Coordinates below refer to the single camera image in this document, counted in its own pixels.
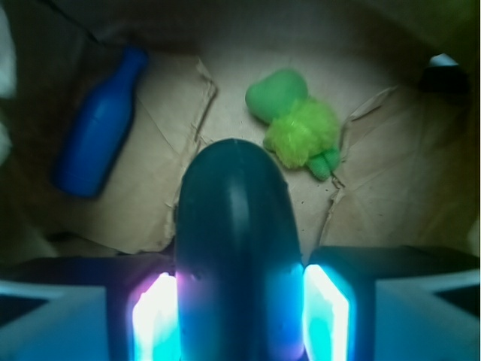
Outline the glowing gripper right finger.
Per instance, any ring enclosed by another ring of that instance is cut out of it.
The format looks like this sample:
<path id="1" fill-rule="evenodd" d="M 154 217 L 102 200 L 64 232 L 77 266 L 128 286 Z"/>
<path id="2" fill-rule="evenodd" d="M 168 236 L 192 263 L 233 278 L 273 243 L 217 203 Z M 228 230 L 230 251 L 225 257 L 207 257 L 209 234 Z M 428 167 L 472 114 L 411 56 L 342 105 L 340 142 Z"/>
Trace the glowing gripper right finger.
<path id="1" fill-rule="evenodd" d="M 447 247 L 313 251 L 304 272 L 308 360 L 478 360 L 479 258 Z"/>

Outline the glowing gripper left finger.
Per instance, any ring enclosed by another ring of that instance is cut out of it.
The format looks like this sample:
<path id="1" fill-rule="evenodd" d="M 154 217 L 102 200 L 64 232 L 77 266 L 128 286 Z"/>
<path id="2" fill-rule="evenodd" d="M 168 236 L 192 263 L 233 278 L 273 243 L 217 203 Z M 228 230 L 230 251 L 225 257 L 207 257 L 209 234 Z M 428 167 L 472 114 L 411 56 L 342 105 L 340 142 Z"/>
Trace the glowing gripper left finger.
<path id="1" fill-rule="evenodd" d="M 157 253 L 1 270 L 3 360 L 175 360 L 177 285 Z"/>

